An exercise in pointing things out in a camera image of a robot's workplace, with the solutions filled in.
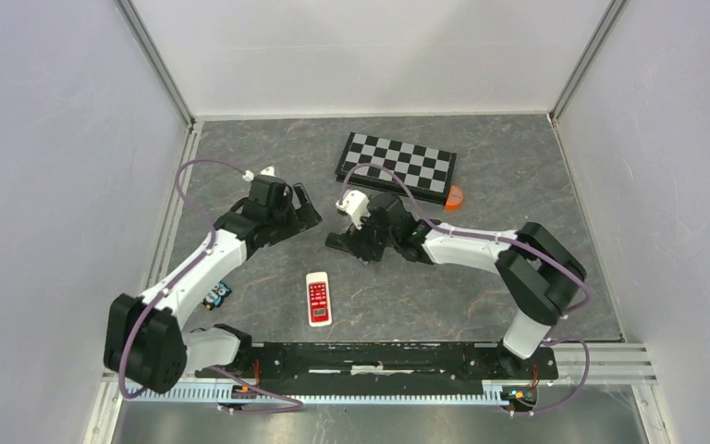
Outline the white red remote control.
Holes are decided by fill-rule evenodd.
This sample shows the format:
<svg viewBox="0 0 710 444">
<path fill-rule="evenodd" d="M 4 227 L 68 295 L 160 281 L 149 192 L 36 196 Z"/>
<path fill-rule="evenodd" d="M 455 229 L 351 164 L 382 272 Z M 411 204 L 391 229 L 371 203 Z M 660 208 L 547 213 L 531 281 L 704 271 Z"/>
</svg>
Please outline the white red remote control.
<svg viewBox="0 0 710 444">
<path fill-rule="evenodd" d="M 332 324 L 330 284 L 326 272 L 313 272 L 305 277 L 308 322 L 311 327 L 325 327 Z"/>
</svg>

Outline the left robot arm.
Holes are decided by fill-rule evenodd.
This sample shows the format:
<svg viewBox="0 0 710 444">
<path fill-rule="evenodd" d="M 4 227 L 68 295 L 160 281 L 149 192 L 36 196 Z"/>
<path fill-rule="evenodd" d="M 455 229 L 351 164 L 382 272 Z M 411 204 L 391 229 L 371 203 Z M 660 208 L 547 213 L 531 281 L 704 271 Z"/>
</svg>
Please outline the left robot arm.
<svg viewBox="0 0 710 444">
<path fill-rule="evenodd" d="M 249 194 L 218 217 L 202 244 L 160 282 L 110 305 L 104 366 L 124 379 L 165 393 L 185 375 L 220 365 L 230 376 L 252 368 L 253 352 L 234 330 L 183 327 L 203 298 L 256 251 L 317 226 L 322 218 L 300 182 L 261 174 Z"/>
</svg>

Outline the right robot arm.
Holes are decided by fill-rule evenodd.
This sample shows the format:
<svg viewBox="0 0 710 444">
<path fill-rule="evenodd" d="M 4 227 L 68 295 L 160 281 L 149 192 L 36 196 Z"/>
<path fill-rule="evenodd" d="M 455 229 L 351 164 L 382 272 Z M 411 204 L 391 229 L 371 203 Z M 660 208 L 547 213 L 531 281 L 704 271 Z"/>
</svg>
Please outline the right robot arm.
<svg viewBox="0 0 710 444">
<path fill-rule="evenodd" d="M 325 244 L 364 263 L 379 262 L 386 249 L 427 265 L 462 265 L 502 278 L 518 307 L 496 354 L 499 370 L 520 377 L 533 354 L 568 313 L 585 282 L 582 264 L 544 226 L 527 222 L 518 230 L 466 230 L 414 216 L 394 193 L 372 197 L 350 191 L 337 205 L 350 219 Z"/>
</svg>

